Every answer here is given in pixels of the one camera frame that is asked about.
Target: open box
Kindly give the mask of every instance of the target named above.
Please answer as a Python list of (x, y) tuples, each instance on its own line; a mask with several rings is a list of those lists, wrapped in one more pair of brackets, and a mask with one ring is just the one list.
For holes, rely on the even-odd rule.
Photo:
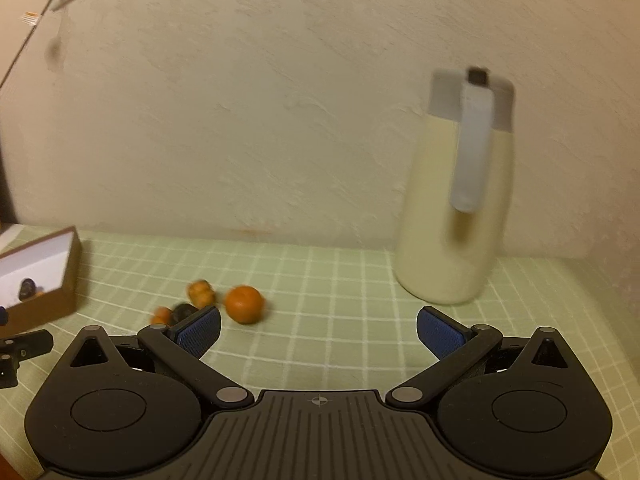
[[(0, 305), (8, 324), (0, 337), (25, 332), (76, 310), (76, 277), (82, 246), (75, 227), (68, 227), (0, 255)], [(31, 278), (43, 294), (18, 299), (20, 284)]]

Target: thermos handle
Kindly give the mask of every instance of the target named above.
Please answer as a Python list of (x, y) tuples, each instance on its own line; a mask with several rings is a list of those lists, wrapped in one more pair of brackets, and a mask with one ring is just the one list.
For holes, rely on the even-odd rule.
[(449, 202), (460, 212), (473, 213), (486, 187), (494, 125), (494, 92), (488, 87), (486, 70), (469, 69), (460, 101), (462, 118)]

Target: blue gripper pad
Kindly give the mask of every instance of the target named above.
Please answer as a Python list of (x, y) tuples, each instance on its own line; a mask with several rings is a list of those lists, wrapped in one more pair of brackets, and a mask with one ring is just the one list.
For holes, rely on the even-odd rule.
[(471, 337), (473, 332), (432, 306), (423, 307), (416, 320), (418, 339), (438, 359), (455, 352)]
[(214, 305), (206, 306), (171, 327), (168, 336), (200, 359), (220, 337), (220, 322), (220, 311)]

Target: crosshair symbol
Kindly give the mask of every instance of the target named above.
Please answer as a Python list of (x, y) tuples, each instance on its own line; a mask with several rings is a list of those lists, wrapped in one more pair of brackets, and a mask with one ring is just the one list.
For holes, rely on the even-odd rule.
[(322, 406), (322, 405), (328, 403), (329, 399), (327, 399), (326, 397), (318, 395), (317, 397), (314, 397), (313, 399), (311, 399), (311, 402), (314, 403), (316, 406)]

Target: triangular cutout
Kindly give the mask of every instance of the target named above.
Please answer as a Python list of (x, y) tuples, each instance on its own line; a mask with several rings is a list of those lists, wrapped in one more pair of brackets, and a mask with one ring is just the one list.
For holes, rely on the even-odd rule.
[(535, 365), (568, 368), (553, 339), (545, 339), (532, 361)]
[(88, 366), (88, 365), (97, 365), (100, 363), (107, 362), (107, 356), (105, 355), (100, 343), (96, 338), (89, 338), (83, 344), (76, 357), (71, 363), (73, 368)]

